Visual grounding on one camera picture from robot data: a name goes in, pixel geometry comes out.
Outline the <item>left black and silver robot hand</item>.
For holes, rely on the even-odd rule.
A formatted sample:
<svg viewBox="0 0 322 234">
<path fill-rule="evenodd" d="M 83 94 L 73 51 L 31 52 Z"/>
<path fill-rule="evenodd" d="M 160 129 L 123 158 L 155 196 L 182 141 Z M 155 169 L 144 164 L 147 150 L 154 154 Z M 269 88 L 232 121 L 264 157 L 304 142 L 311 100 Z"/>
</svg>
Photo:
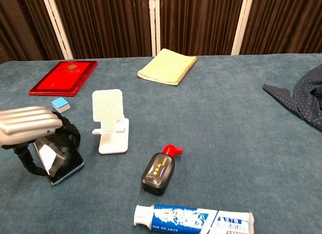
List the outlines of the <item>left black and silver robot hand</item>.
<svg viewBox="0 0 322 234">
<path fill-rule="evenodd" d="M 44 106 L 29 106 L 1 110 L 1 148 L 13 149 L 25 169 L 38 176 L 46 171 L 35 165 L 28 149 L 36 139 L 63 133 L 71 136 L 73 146 L 81 141 L 79 130 L 66 117 Z"/>
</svg>

